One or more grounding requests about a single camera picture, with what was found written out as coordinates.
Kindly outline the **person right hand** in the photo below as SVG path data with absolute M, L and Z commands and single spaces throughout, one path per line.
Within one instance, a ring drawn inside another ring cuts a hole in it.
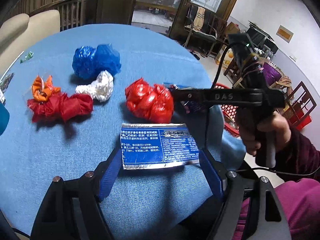
M 238 108 L 235 116 L 239 126 L 239 134 L 246 147 L 248 154 L 257 155 L 257 150 L 261 148 L 261 141 L 256 136 L 256 130 L 274 135 L 276 151 L 284 149 L 291 139 L 291 130 L 287 120 L 274 111 L 271 116 L 255 125 L 252 113 L 245 108 Z

